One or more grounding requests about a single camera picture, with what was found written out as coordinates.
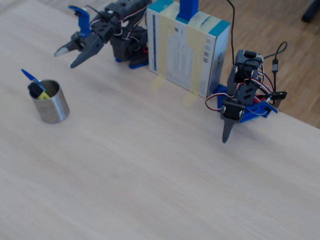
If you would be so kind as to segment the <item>grey gripper with camera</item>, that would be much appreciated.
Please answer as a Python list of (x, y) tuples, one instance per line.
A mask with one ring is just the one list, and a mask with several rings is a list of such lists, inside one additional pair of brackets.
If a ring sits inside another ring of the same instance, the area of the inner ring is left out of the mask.
[(71, 69), (73, 69), (89, 58), (98, 54), (104, 44), (106, 44), (112, 38), (117, 40), (122, 38), (122, 19), (118, 16), (112, 16), (107, 19), (96, 17), (91, 21), (90, 27), (92, 33), (90, 33), (84, 39), (80, 33), (74, 33), (70, 37), (70, 41), (61, 46), (54, 53), (54, 57), (59, 57), (75, 50), (80, 51), (80, 54), (69, 66)]

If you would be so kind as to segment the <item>grey gripper of cameraless arm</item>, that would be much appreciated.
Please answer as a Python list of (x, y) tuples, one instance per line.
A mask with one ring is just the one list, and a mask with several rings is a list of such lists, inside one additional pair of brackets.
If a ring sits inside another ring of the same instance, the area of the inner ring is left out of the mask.
[(227, 98), (223, 101), (220, 117), (224, 120), (222, 142), (225, 144), (232, 132), (234, 124), (240, 123), (244, 117), (246, 105), (242, 104), (238, 100)]

